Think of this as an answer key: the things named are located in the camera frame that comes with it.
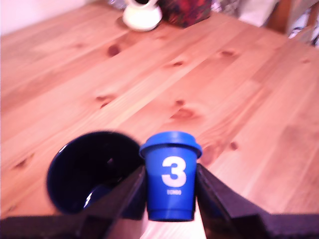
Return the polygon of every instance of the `white jug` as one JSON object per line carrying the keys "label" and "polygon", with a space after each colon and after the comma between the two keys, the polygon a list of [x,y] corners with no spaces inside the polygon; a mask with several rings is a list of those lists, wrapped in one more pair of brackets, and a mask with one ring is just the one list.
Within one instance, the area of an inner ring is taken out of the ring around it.
{"label": "white jug", "polygon": [[135,0],[126,0],[127,7],[123,13],[123,22],[136,31],[153,30],[162,18],[158,0],[149,0],[147,4],[140,4]]}

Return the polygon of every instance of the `blue cup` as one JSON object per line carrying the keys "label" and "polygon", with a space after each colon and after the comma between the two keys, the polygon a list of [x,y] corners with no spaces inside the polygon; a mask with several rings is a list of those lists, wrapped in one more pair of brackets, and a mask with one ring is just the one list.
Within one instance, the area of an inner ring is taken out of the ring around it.
{"label": "blue cup", "polygon": [[146,160],[149,219],[183,222],[194,219],[196,161],[202,149],[185,132],[168,131],[141,146]]}

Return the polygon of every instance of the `chair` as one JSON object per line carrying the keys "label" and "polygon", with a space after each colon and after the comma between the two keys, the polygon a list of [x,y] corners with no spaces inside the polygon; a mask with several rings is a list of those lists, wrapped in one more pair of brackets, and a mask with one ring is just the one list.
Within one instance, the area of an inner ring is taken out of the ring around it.
{"label": "chair", "polygon": [[289,36],[292,24],[311,8],[306,26],[295,36],[298,41],[310,44],[319,12],[319,0],[280,0],[270,15],[267,28]]}

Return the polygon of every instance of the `number 3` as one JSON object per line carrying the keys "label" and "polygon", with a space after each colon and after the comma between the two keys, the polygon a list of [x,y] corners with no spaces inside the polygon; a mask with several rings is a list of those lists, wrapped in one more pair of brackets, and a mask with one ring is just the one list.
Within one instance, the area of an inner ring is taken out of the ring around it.
{"label": "number 3", "polygon": [[184,172],[186,163],[181,157],[170,156],[164,159],[162,166],[171,167],[173,163],[177,164],[177,167],[171,168],[171,173],[177,175],[177,178],[172,179],[169,174],[163,174],[161,179],[167,186],[179,188],[186,183],[186,174]]}

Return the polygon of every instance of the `blue lid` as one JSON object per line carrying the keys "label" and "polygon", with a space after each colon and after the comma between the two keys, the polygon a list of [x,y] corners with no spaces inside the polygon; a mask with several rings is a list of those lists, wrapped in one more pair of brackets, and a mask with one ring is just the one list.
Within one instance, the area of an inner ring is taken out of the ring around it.
{"label": "blue lid", "polygon": [[182,144],[194,148],[196,150],[197,158],[202,155],[201,146],[196,143],[194,136],[181,131],[167,131],[153,135],[141,146],[140,155],[144,157],[144,149],[148,147],[169,143]]}

